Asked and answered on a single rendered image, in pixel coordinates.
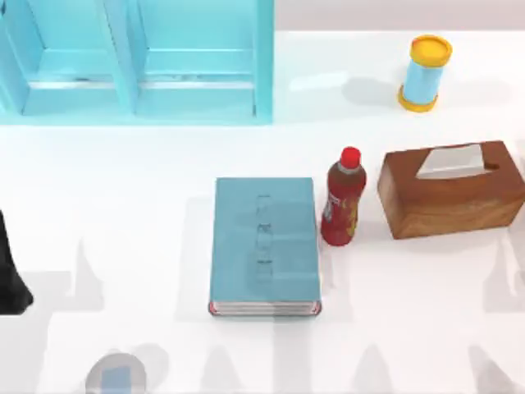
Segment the blue book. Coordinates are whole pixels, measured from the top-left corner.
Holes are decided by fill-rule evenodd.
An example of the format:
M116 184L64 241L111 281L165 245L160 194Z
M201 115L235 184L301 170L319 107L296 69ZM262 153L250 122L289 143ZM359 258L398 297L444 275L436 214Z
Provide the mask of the blue book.
M228 317L321 312L311 178L217 179L208 310Z

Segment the red bottle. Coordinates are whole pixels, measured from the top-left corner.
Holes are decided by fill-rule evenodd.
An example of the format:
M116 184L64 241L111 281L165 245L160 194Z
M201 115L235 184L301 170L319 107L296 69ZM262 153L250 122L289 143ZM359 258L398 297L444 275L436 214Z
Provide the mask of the red bottle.
M352 241L358 223L358 203L367 182L361 152L345 147L327 173L327 201L322 213L321 235L328 245Z

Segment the wooden tissue box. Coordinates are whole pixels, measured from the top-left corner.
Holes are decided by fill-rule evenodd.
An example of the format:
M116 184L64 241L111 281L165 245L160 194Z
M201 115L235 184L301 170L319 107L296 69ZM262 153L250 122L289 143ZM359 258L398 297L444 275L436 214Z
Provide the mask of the wooden tissue box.
M525 203L525 180L501 140L481 143L486 173L419 179L431 150L385 155L377 183L392 236L408 239L507 227Z

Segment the white tissue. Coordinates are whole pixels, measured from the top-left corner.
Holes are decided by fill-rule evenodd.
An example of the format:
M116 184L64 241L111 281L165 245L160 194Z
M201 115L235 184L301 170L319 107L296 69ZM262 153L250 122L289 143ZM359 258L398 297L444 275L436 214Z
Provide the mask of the white tissue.
M434 148L427 155L416 177L447 180L487 173L480 144Z

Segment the light blue rack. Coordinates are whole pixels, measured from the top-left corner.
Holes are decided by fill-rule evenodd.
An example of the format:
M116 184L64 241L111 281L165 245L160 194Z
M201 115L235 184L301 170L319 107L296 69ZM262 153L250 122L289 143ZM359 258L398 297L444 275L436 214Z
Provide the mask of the light blue rack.
M275 0L0 0L0 125L272 120Z

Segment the blue and yellow can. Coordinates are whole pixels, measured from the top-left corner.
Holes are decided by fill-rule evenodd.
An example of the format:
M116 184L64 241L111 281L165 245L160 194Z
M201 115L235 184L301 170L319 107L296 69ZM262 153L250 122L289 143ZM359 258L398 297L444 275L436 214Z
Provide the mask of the blue and yellow can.
M441 76L452 52L450 42L440 36L424 34L413 39L409 54L411 61L398 93L402 107L411 112L433 109Z

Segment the grey and blue cup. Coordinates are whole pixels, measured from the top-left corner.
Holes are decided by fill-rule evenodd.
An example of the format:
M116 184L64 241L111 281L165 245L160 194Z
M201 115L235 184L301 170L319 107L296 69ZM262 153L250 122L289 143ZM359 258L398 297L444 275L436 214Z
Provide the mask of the grey and blue cup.
M88 372L85 394L146 394L147 374L134 355L117 352L105 355Z

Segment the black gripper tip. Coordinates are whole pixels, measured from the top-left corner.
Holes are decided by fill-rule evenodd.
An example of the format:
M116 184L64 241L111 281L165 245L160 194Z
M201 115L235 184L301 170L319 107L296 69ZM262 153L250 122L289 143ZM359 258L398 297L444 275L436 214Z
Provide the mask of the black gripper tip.
M0 315L23 314L33 303L34 297L14 264L0 210Z

